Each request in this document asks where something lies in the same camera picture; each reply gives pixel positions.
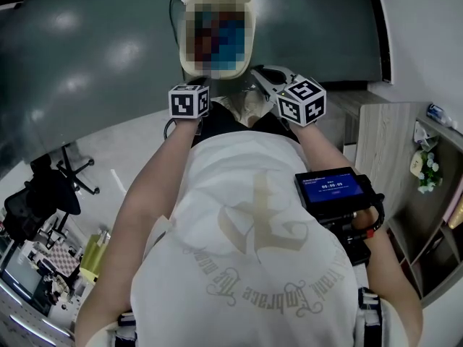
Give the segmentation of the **white flower decoration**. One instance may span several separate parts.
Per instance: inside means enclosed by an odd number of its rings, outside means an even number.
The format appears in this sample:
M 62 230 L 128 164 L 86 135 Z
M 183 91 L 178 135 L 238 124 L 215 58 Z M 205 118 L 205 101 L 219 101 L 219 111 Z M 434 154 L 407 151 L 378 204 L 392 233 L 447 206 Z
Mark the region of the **white flower decoration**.
M 409 170 L 418 179 L 417 190 L 421 194 L 432 192 L 442 184 L 441 168 L 432 152 L 417 150 L 412 156 Z

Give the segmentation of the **light wooden shelf unit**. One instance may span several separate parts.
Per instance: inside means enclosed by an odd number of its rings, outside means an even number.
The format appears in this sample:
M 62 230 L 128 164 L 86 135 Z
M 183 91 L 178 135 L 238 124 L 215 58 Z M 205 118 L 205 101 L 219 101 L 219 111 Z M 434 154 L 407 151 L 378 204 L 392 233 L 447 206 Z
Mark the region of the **light wooden shelf unit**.
M 463 227 L 448 226 L 463 194 L 463 135 L 427 117 L 424 103 L 390 103 L 366 90 L 331 91 L 328 101 L 346 114 L 344 139 L 357 146 L 356 168 L 386 196 L 384 225 L 427 307 L 463 278 Z M 419 192 L 410 171 L 416 124 L 438 138 L 433 154 L 443 181 L 432 192 Z

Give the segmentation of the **black device with blue screen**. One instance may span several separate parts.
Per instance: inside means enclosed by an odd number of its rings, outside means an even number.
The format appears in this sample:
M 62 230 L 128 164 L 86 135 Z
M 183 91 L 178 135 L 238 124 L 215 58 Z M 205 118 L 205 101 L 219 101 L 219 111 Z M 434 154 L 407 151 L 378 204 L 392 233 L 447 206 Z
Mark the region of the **black device with blue screen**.
M 350 262 L 367 265 L 371 252 L 365 240 L 383 225 L 384 194 L 375 192 L 369 178 L 350 167 L 297 173 L 295 184 L 306 211 L 336 236 Z M 355 228 L 358 212 L 372 207 L 378 217 L 366 228 Z

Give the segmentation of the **black mesh office chair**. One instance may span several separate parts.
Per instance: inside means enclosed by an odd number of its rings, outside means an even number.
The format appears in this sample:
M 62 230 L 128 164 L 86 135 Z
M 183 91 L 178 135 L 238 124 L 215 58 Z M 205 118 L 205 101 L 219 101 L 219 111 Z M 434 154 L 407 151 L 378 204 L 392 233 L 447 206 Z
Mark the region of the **black mesh office chair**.
M 33 177 L 25 182 L 25 187 L 4 200 L 6 210 L 3 226 L 15 242 L 34 239 L 45 222 L 60 210 L 64 217 L 59 225 L 64 227 L 69 215 L 81 213 L 77 192 L 81 189 L 91 195 L 100 189 L 90 189 L 77 175 L 95 164 L 91 158 L 86 164 L 73 169 L 67 155 L 67 147 L 61 147 L 62 159 L 51 167 L 51 157 L 45 154 L 31 163 Z

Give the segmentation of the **person's left forearm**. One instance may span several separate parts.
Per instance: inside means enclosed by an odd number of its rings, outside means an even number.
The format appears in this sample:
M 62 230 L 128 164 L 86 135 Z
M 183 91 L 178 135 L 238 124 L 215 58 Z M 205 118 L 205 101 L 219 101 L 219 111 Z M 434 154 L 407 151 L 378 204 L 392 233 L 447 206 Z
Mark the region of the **person's left forearm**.
M 98 280 L 80 308 L 76 347 L 130 310 L 132 280 L 143 262 L 145 246 L 160 217 L 173 212 L 199 122 L 179 120 L 130 186 L 117 214 L 102 258 Z

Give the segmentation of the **clear tissue packet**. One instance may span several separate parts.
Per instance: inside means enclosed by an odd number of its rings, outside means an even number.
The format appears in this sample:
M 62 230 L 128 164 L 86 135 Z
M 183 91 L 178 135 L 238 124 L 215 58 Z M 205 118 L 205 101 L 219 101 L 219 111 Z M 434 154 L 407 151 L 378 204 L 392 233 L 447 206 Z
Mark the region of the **clear tissue packet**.
M 439 141 L 439 136 L 433 130 L 422 125 L 419 121 L 415 122 L 413 140 L 425 152 L 430 152 Z

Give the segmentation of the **person's right forearm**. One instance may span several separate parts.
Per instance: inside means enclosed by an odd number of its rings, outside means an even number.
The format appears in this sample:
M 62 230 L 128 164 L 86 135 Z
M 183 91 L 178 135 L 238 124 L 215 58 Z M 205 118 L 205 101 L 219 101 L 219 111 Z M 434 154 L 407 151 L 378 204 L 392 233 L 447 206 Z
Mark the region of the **person's right forearm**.
M 315 124 L 306 127 L 292 124 L 290 128 L 301 144 L 312 170 L 352 165 Z M 367 266 L 371 291 L 395 309 L 407 335 L 408 346 L 418 347 L 423 327 L 422 306 L 417 292 L 402 271 L 385 228 L 379 228 L 365 243 L 371 252 Z

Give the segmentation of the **person's black shorts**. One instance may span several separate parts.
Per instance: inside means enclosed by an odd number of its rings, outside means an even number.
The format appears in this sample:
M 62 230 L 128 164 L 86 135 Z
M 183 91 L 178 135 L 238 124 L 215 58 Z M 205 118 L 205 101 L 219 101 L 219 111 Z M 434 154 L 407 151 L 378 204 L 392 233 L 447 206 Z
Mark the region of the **person's black shorts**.
M 259 118 L 251 127 L 239 123 L 230 110 L 217 102 L 212 102 L 212 110 L 206 117 L 201 119 L 201 130 L 199 135 L 195 135 L 192 146 L 205 141 L 211 137 L 221 134 L 243 131 L 264 132 L 269 134 L 288 137 L 298 142 L 296 135 L 287 129 L 273 113 L 268 112 Z

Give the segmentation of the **blue white packet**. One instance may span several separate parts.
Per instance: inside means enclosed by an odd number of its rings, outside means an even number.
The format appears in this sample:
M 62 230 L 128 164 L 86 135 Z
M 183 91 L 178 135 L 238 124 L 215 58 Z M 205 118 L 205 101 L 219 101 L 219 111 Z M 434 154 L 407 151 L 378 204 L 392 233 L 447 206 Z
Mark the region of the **blue white packet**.
M 450 116 L 439 106 L 431 103 L 426 110 L 426 115 L 439 123 L 443 127 L 456 129 L 457 123 L 450 118 Z

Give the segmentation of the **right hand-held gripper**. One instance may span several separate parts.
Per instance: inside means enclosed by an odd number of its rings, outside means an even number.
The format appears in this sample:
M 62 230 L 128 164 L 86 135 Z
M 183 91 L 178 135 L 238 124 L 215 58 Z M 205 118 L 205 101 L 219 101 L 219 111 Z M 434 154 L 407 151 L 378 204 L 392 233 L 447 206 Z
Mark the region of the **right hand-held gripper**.
M 255 84 L 275 106 L 281 119 L 300 127 L 326 114 L 326 90 L 313 78 L 276 65 L 252 69 Z

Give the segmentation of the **yellow book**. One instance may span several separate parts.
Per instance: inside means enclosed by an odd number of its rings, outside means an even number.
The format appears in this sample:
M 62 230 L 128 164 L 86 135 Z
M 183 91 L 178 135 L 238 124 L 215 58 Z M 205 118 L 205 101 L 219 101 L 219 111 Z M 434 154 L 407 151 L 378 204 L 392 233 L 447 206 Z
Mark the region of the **yellow book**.
M 455 211 L 451 214 L 448 221 L 448 226 L 450 229 L 455 229 L 461 223 L 463 223 L 463 207 L 456 208 Z

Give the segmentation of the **yellow-green ribbed foam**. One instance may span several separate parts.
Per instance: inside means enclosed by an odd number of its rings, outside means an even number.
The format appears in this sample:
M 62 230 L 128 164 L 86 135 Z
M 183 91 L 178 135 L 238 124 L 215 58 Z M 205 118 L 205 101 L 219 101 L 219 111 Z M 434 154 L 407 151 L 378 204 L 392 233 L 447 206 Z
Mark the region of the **yellow-green ribbed foam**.
M 90 237 L 80 262 L 80 273 L 91 283 L 95 283 L 101 269 L 101 260 L 109 242 L 107 231 Z

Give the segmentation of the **person's cream shoe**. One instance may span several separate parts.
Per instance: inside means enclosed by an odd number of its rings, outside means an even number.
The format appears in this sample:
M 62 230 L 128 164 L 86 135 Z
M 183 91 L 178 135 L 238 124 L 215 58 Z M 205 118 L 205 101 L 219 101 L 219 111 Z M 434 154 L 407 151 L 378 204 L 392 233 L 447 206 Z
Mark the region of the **person's cream shoe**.
M 221 99 L 221 104 L 231 111 L 236 121 L 246 127 L 253 126 L 271 110 L 266 96 L 257 89 L 225 96 Z

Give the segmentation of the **pink book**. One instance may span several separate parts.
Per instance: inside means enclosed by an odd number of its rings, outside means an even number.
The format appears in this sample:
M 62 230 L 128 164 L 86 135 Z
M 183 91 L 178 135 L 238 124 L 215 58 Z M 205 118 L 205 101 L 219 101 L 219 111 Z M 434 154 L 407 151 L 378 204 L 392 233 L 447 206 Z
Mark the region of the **pink book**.
M 456 207 L 459 204 L 459 201 L 460 201 L 462 195 L 463 195 L 463 193 L 455 194 L 451 198 L 451 201 L 450 201 L 448 207 L 446 208 L 445 213 L 443 214 L 443 221 L 445 223 L 449 222 L 449 219 L 450 219 L 451 215 L 453 214 L 453 212 L 456 210 Z

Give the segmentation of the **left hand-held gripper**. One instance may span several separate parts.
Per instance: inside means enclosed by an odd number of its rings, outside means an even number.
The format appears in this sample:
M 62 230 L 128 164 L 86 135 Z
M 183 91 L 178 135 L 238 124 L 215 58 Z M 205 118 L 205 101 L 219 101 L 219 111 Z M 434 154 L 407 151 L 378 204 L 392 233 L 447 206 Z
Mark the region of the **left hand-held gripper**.
M 195 78 L 169 91 L 169 115 L 173 119 L 199 119 L 208 114 L 210 87 L 208 78 Z

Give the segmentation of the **person's white printed t-shirt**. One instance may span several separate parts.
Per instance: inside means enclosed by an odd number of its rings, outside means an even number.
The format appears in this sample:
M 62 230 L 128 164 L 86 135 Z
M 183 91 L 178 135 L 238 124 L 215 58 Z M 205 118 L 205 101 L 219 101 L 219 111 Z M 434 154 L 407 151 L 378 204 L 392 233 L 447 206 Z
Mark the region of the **person's white printed t-shirt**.
M 139 347 L 353 347 L 357 281 L 302 206 L 305 169 L 273 134 L 192 149 L 169 228 L 132 282 Z

